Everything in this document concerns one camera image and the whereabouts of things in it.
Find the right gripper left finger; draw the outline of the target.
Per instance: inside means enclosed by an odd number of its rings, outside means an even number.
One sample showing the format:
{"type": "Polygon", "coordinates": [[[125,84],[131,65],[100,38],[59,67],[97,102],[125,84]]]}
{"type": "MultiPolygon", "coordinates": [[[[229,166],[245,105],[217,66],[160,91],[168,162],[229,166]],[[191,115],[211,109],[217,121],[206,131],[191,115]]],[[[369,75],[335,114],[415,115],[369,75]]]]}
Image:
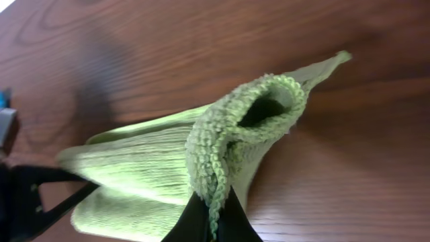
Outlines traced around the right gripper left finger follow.
{"type": "Polygon", "coordinates": [[[162,242],[209,242],[208,207],[194,192],[175,226],[162,242]]]}

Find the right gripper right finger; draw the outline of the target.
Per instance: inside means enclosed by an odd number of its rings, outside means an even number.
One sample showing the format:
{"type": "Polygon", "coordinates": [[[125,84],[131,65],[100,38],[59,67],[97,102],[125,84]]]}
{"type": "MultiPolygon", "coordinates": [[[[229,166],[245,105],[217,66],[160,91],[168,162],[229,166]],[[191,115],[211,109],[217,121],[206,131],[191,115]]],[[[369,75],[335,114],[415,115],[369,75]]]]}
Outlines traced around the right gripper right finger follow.
{"type": "Polygon", "coordinates": [[[218,221],[218,242],[263,242],[252,228],[233,188],[218,221]]]}

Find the green microfiber cloth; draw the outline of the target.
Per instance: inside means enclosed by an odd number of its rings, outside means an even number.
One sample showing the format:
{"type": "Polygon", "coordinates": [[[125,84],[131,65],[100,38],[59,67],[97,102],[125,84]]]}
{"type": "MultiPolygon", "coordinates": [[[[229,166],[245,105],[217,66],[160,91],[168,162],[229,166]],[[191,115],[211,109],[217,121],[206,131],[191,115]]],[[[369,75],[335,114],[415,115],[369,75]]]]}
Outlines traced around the green microfiber cloth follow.
{"type": "Polygon", "coordinates": [[[270,148],[297,123],[311,90],[349,61],[346,51],[239,85],[218,101],[91,137],[58,154],[60,166],[97,185],[75,207],[82,233],[160,241],[191,197],[218,228],[229,192],[241,208],[270,148]]]}

